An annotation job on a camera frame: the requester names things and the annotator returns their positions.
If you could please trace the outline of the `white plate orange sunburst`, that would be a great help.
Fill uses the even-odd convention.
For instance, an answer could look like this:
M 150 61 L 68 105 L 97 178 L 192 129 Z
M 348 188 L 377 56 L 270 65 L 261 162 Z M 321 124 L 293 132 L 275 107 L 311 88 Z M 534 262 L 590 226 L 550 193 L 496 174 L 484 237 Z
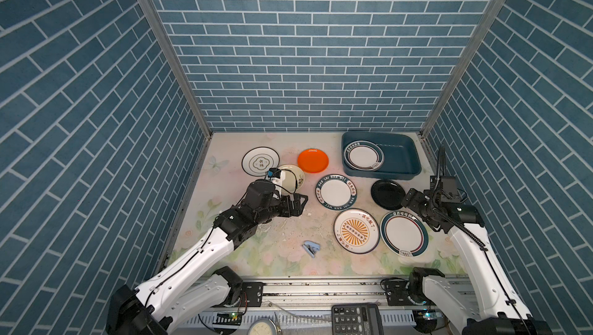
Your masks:
M 367 211 L 357 208 L 341 212 L 334 221 L 334 237 L 350 253 L 364 255 L 379 243 L 378 223 Z

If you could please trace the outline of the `white plate green red rim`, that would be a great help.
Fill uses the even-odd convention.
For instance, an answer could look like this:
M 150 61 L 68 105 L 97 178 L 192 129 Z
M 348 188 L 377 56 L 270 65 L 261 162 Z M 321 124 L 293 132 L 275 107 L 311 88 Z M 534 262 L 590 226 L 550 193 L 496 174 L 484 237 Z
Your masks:
M 344 149 L 347 165 L 358 171 L 376 171 L 385 161 L 383 150 L 375 143 L 357 140 Z

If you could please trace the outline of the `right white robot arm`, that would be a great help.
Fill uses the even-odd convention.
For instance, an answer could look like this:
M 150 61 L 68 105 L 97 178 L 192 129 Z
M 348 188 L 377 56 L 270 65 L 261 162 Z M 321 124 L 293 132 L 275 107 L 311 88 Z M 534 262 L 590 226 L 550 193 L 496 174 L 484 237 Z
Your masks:
M 460 334 L 550 334 L 549 325 L 533 317 L 509 281 L 477 208 L 452 199 L 452 189 L 438 177 L 429 190 L 410 189 L 402 205 L 433 231 L 442 231 L 451 239 L 477 302 L 457 292 L 439 270 L 425 268 L 412 270 L 410 298 L 435 304 L 450 328 Z

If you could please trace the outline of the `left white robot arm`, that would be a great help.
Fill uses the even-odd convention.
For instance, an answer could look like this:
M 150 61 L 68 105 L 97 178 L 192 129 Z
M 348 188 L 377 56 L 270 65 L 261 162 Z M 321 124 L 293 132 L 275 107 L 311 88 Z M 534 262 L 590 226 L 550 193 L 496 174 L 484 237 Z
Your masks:
M 170 334 L 204 310 L 236 302 L 242 279 L 230 267 L 216 270 L 200 285 L 196 281 L 255 235 L 260 225 L 303 214 L 308 197 L 282 195 L 280 190 L 270 180 L 255 180 L 238 204 L 221 212 L 210 230 L 173 264 L 133 289 L 120 287 L 111 296 L 106 332 Z

